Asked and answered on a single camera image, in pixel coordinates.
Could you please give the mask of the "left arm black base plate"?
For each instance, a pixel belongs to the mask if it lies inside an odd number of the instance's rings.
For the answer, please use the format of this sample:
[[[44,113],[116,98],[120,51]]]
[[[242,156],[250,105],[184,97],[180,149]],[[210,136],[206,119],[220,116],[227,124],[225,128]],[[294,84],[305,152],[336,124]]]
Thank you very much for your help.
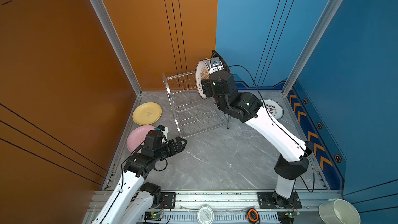
[[[165,204],[173,209],[175,206],[175,201],[175,192],[161,190],[155,193],[150,193],[147,191],[140,191],[135,197],[134,201],[131,202],[130,207],[145,210],[161,209]]]

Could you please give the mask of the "black floral square plate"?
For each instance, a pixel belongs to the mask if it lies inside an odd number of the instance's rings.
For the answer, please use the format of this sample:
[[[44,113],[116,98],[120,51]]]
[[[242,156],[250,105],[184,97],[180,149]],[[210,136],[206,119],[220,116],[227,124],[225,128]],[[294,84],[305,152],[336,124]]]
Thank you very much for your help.
[[[226,61],[222,58],[222,56],[217,53],[215,50],[211,52],[211,58],[218,58],[220,60],[220,64],[222,65],[223,69],[227,72],[230,72],[229,66],[227,65]]]

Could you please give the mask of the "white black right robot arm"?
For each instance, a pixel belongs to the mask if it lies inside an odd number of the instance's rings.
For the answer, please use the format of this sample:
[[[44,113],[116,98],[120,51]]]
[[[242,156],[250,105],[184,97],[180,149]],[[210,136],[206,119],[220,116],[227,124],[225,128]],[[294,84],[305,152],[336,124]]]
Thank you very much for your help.
[[[259,132],[279,151],[274,167],[277,185],[272,199],[278,208],[293,207],[295,181],[311,165],[308,159],[311,150],[306,143],[280,124],[261,99],[250,92],[239,92],[231,73],[216,71],[199,78],[197,84],[207,98],[214,98],[220,111]]]

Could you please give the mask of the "steel wire dish rack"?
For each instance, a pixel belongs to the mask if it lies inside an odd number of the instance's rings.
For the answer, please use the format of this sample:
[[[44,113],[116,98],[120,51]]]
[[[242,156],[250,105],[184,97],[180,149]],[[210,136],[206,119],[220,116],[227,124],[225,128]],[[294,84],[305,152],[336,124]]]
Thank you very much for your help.
[[[180,136],[188,138],[222,126],[230,128],[231,117],[220,111],[213,99],[200,97],[195,71],[162,77]]]

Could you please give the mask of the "pink round plate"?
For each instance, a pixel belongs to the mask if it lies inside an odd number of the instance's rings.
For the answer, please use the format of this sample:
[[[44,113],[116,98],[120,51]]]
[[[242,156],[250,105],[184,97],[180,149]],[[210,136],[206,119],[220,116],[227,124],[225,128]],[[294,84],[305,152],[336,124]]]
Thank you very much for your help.
[[[130,133],[127,138],[126,146],[133,152],[144,140],[149,131],[154,130],[153,125],[142,125]]]

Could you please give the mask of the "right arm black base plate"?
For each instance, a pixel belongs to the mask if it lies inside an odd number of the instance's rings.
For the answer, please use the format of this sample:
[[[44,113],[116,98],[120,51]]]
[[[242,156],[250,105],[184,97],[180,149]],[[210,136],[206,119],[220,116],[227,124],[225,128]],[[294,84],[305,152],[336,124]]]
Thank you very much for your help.
[[[301,209],[302,204],[297,192],[293,192],[289,199],[285,199],[276,192],[258,192],[260,209]]]

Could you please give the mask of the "white plate orange sunburst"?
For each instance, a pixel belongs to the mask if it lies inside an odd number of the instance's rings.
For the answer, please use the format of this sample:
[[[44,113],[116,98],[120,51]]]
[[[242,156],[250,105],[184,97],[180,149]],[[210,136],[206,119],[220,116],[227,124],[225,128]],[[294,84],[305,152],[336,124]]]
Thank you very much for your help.
[[[198,62],[197,69],[195,72],[195,86],[201,98],[206,99],[206,95],[203,92],[202,79],[209,79],[209,60],[204,59]]]

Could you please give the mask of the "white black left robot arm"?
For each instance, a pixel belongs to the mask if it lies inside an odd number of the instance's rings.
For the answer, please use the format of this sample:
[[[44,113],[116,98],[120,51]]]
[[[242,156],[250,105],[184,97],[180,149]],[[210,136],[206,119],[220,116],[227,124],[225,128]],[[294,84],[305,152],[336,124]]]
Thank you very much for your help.
[[[185,150],[187,140],[167,140],[166,131],[148,132],[122,164],[122,174],[113,193],[93,220],[94,224],[135,224],[150,208],[161,202],[161,187],[145,182],[158,161],[164,161]]]

